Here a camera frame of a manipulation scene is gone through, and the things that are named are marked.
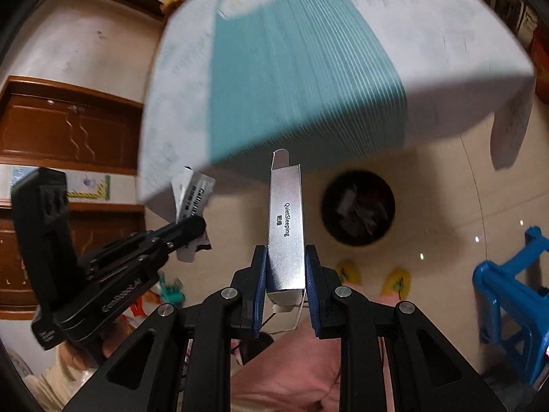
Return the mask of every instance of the tiled floor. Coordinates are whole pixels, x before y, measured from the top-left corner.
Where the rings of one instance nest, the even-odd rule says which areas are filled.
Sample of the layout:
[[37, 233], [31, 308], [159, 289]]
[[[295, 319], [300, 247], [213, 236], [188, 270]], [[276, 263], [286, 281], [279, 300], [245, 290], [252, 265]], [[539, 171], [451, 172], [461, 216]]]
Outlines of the tiled floor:
[[[509, 170], [493, 170], [491, 124], [488, 117], [461, 137], [303, 177], [306, 239], [317, 246], [322, 263], [354, 260], [371, 298], [393, 268], [408, 269], [411, 301], [477, 370], [498, 352], [478, 340], [474, 268], [486, 258], [503, 263], [512, 257], [524, 245], [530, 225], [549, 234], [549, 107], [535, 100], [523, 147]], [[369, 247], [336, 242], [320, 220], [323, 192], [346, 169], [379, 174], [396, 198], [392, 229]], [[165, 267], [168, 277], [182, 279], [189, 304], [227, 286], [236, 269], [249, 265], [254, 246], [267, 242], [267, 215], [267, 187], [213, 196], [204, 214], [213, 250], [199, 253], [193, 264], [171, 260]], [[149, 227], [163, 224], [151, 213], [147, 220]], [[549, 259], [541, 263], [547, 266]], [[549, 276], [549, 267], [545, 273]], [[286, 327], [293, 317], [277, 315], [266, 330]]]

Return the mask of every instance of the silver box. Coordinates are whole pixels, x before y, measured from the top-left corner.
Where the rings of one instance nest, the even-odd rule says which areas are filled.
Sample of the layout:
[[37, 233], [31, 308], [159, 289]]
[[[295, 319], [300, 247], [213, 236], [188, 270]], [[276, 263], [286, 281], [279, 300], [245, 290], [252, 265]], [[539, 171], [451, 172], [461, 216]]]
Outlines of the silver box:
[[299, 305], [305, 289], [301, 168], [275, 168], [284, 165], [284, 157], [282, 162], [277, 157], [280, 151], [275, 152], [271, 170], [267, 295], [273, 304]]

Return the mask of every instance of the shelf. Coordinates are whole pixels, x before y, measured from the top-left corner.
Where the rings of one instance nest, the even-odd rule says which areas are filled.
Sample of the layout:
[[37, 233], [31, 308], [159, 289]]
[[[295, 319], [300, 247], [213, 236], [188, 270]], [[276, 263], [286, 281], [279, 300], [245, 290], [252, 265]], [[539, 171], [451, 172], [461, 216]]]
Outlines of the shelf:
[[[0, 209], [11, 209], [10, 200], [0, 200]], [[69, 203], [69, 209], [74, 212], [138, 212], [144, 213], [142, 204], [114, 204], [114, 203]]]
[[9, 305], [0, 307], [0, 319], [9, 321], [30, 321], [34, 317], [36, 307], [30, 306], [32, 311], [9, 311]]

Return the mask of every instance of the person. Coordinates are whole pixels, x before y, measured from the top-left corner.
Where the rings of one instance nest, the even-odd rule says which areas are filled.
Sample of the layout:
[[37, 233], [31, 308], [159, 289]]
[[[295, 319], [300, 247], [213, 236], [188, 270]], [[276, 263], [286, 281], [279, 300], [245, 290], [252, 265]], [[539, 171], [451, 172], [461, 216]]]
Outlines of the person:
[[[362, 292], [361, 286], [343, 281]], [[410, 275], [395, 270], [377, 302], [395, 306], [406, 298], [409, 289]], [[114, 323], [103, 344], [105, 357], [126, 337], [125, 327]], [[380, 349], [384, 352], [382, 340]], [[394, 411], [386, 356], [383, 361], [388, 411]], [[231, 377], [231, 412], [337, 412], [340, 364], [339, 340], [317, 339], [310, 322], [303, 321], [295, 332], [274, 341]], [[39, 377], [27, 376], [24, 381], [46, 412], [59, 412], [92, 372], [86, 353], [64, 342], [56, 349], [53, 367]]]
[[[345, 265], [347, 274], [352, 266]], [[344, 285], [363, 293], [340, 272]], [[411, 278], [407, 271], [394, 270], [386, 279], [376, 302], [394, 307], [405, 300]], [[385, 353], [383, 340], [380, 349]], [[231, 378], [232, 412], [236, 406], [261, 406], [268, 412], [337, 412], [339, 410], [341, 349], [339, 340], [317, 339], [309, 321], [286, 333], [248, 362]], [[389, 364], [383, 357], [387, 410], [395, 410]]]
[[[127, 327], [120, 321], [105, 331], [103, 354], [111, 356], [128, 336]], [[56, 362], [39, 376], [23, 378], [28, 390], [46, 412], [59, 412], [94, 372], [86, 352], [65, 341], [56, 347]]]

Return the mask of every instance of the beige sweater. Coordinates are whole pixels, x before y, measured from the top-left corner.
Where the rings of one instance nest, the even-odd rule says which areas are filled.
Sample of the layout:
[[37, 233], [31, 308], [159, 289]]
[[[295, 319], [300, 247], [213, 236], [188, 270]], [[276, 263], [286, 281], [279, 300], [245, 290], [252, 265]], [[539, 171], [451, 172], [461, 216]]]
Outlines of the beige sweater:
[[[24, 381], [28, 390], [34, 395], [45, 412], [60, 412], [73, 395], [90, 377], [89, 372], [82, 372], [67, 366], [56, 349], [56, 363], [43, 375], [29, 375]], [[231, 404], [231, 412], [276, 412], [249, 404]]]

